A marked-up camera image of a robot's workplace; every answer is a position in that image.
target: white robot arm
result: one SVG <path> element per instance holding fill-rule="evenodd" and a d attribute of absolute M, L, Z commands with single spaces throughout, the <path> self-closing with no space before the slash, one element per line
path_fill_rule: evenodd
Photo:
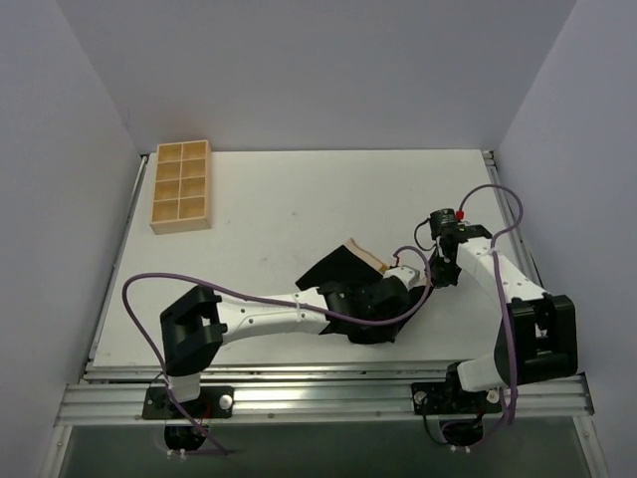
<path fill-rule="evenodd" d="M 513 364 L 501 326 L 492 353 L 450 365 L 449 399 L 511 385 L 512 367 L 517 374 L 516 384 L 576 373 L 572 302 L 565 296 L 551 296 L 499 254 L 504 289 L 501 297 L 489 231 L 483 226 L 460 222 L 453 209 L 435 211 L 429 223 L 431 237 L 436 241 L 429 260 L 434 288 L 456 285 L 464 271 L 496 305 L 501 307 L 501 301 L 505 302 L 514 336 Z M 195 287 L 161 314 L 166 371 L 173 393 L 180 402 L 197 398 L 200 372 L 222 345 L 249 337 L 293 332 L 346 334 L 340 321 L 319 310 L 368 321 L 384 321 L 403 314 L 413 306 L 409 291 L 419 280 L 417 270 L 403 266 L 389 269 L 374 285 L 328 283 L 298 293 L 263 298 L 266 302 L 298 304 L 296 308 L 221 297 L 210 289 Z"/>
<path fill-rule="evenodd" d="M 429 224 L 436 241 L 430 260 L 434 287 L 455 286 L 463 271 L 480 284 L 499 309 L 507 309 L 514 337 L 516 384 L 575 374 L 577 341 L 572 302 L 534 284 L 500 253 L 497 278 L 491 233 L 483 226 L 460 222 L 453 209 L 433 212 Z M 502 296 L 498 282 L 502 284 Z M 451 365 L 447 380 L 458 381 L 459 393 L 480 392 L 511 385 L 510 370 L 509 346 L 501 325 L 494 351 Z"/>
<path fill-rule="evenodd" d="M 201 371 L 221 346 L 232 342 L 273 334 L 344 334 L 331 327 L 325 314 L 301 305 L 367 320 L 390 319 L 410 308 L 409 291 L 419 282 L 418 270 L 400 266 L 387 270 L 375 285 L 329 284 L 261 298 L 265 302 L 298 304 L 295 309 L 217 296 L 210 290 L 195 287 L 161 314 L 167 379 L 172 392 L 179 402 L 196 399 L 200 393 Z"/>

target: purple cable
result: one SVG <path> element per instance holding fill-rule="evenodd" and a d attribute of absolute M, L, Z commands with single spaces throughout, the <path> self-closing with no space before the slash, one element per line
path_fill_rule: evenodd
<path fill-rule="evenodd" d="M 225 294 L 227 296 L 234 297 L 236 299 L 242 299 L 244 301 L 259 302 L 261 304 L 268 304 L 272 306 L 290 307 L 292 309 L 300 308 L 307 311 L 313 311 L 313 312 L 318 312 L 320 314 L 325 314 L 326 316 L 332 317 L 334 319 L 351 322 L 353 324 L 358 324 L 360 326 L 381 327 L 381 326 L 389 326 L 392 324 L 402 322 L 405 319 L 408 319 L 409 317 L 414 315 L 423 306 L 423 304 L 425 303 L 425 301 L 427 300 L 431 292 L 431 287 L 432 287 L 431 270 L 429 267 L 429 261 L 427 260 L 427 257 L 425 256 L 425 254 L 420 249 L 417 249 L 413 246 L 402 246 L 402 247 L 399 247 L 396 250 L 396 252 L 393 253 L 393 257 L 397 259 L 399 254 L 403 251 L 413 251 L 416 254 L 418 254 L 418 256 L 420 257 L 420 259 L 422 260 L 425 266 L 427 285 L 425 286 L 425 291 L 420 297 L 420 299 L 418 300 L 418 302 L 416 303 L 416 305 L 414 305 L 411 309 L 409 309 L 409 311 L 405 312 L 404 314 L 401 314 L 398 317 L 394 317 L 393 319 L 387 319 L 384 321 L 365 321 L 363 319 L 357 319 L 356 317 L 350 317 L 350 316 L 346 316 L 345 314 L 340 314 L 338 312 L 322 309 L 320 307 L 313 306 L 311 304 L 297 304 L 296 302 L 280 301 L 278 299 L 266 299 L 263 297 L 241 294 L 239 292 L 233 291 L 231 289 L 227 289 L 225 287 L 218 286 L 216 284 L 204 281 L 202 279 L 197 279 L 195 277 L 185 276 L 181 274 L 173 274 L 170 272 L 146 272 L 143 274 L 136 274 L 128 278 L 126 282 L 124 282 L 121 288 L 121 300 L 123 301 L 123 306 L 128 312 L 128 315 L 134 322 L 135 326 L 139 329 L 139 331 L 141 332 L 145 340 L 148 342 L 148 344 L 152 348 L 152 351 L 154 352 L 155 356 L 157 357 L 157 360 L 159 361 L 159 365 L 161 366 L 161 371 L 163 372 L 164 376 L 167 376 L 166 363 L 163 359 L 163 356 L 161 355 L 161 352 L 159 351 L 159 348 L 157 347 L 155 342 L 152 340 L 152 337 L 150 336 L 148 331 L 144 328 L 144 326 L 141 324 L 141 322 L 135 315 L 134 311 L 132 310 L 132 307 L 130 306 L 130 301 L 128 300 L 128 288 L 134 282 L 140 281 L 142 279 L 173 279 L 177 281 L 189 282 L 191 284 L 196 284 L 202 287 L 206 287 L 213 291 L 220 292 L 221 294 Z M 184 409 L 183 406 L 181 406 L 181 403 L 177 401 L 174 394 L 172 393 L 172 390 L 168 386 L 167 381 L 166 381 L 166 394 L 170 398 L 170 401 L 172 401 L 175 407 L 179 410 L 179 412 L 197 429 L 197 431 L 199 431 L 199 433 L 205 436 L 208 441 L 210 441 L 213 445 L 215 445 L 215 447 L 217 447 L 217 450 L 203 450 L 206 452 L 205 454 L 216 454 L 216 455 L 227 456 L 230 453 L 214 436 L 212 436 L 212 434 L 208 433 L 208 431 L 203 426 L 197 423 L 197 420 L 195 420 Z M 190 452 L 189 454 L 204 454 L 204 453 Z"/>
<path fill-rule="evenodd" d="M 498 231 L 496 234 L 494 234 L 494 237 L 491 239 L 491 247 L 493 249 L 496 247 L 496 241 L 502 235 L 513 231 L 520 225 L 520 223 L 522 222 L 522 218 L 525 215 L 525 208 L 523 207 L 522 200 L 520 199 L 520 197 L 517 194 L 515 194 L 511 189 L 507 188 L 506 186 L 500 186 L 499 184 L 483 184 L 481 186 L 473 188 L 471 191 L 467 193 L 467 195 L 460 202 L 460 206 L 458 207 L 458 210 L 459 211 L 463 210 L 463 207 L 465 206 L 467 199 L 469 199 L 469 197 L 471 197 L 475 192 L 481 189 L 486 189 L 486 188 L 500 189 L 504 192 L 507 192 L 518 204 L 518 217 L 516 218 L 514 223 L 511 226 L 506 227 L 505 229 L 501 231 Z M 507 298 L 505 296 L 505 289 L 502 284 L 502 275 L 500 273 L 500 258 L 498 257 L 498 252 L 494 250 L 493 256 L 494 256 L 494 276 L 496 279 L 496 288 L 498 289 L 498 297 L 500 298 L 502 322 L 503 322 L 503 325 L 505 326 L 505 336 L 507 338 L 507 351 L 509 354 L 509 376 L 510 376 L 510 382 L 511 382 L 509 385 L 509 388 L 511 389 L 511 401 L 509 402 L 509 405 L 504 411 L 504 414 L 501 417 L 501 419 L 498 420 L 498 423 L 496 423 L 497 427 L 499 427 L 500 421 L 504 417 L 507 418 L 507 422 L 509 424 L 513 424 L 516 418 L 516 404 L 518 403 L 518 361 L 516 359 L 516 344 L 514 341 L 513 326 L 511 324 L 511 317 L 509 317 L 509 309 L 507 309 Z M 480 440 L 480 442 L 482 442 L 485 438 L 487 438 L 487 435 L 485 435 L 482 438 L 482 440 Z"/>

